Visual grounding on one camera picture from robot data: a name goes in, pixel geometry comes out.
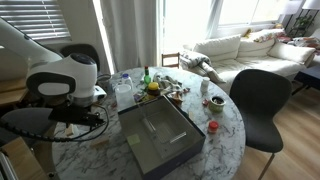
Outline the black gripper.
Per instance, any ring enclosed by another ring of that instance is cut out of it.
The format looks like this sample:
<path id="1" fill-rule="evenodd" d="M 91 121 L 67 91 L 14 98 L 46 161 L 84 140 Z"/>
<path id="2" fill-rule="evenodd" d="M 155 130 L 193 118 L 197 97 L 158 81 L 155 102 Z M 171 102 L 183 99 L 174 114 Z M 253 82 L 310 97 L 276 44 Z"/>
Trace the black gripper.
<path id="1" fill-rule="evenodd" d="M 51 111 L 49 119 L 85 126 L 97 126 L 104 122 L 97 114 L 89 112 L 87 108 L 78 106 L 56 107 Z"/>

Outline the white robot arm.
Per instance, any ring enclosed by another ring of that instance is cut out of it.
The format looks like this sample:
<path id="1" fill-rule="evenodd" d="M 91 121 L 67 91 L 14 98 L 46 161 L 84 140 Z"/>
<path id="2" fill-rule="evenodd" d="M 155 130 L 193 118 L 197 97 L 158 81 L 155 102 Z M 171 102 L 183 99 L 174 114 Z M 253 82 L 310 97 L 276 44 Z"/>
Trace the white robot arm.
<path id="1" fill-rule="evenodd" d="M 0 19 L 0 43 L 21 56 L 28 65 L 26 86 L 42 98 L 66 96 L 70 104 L 57 105 L 50 120 L 95 126 L 103 122 L 89 107 L 94 102 L 97 64 L 88 55 L 71 53 L 64 57 L 50 50 Z"/>

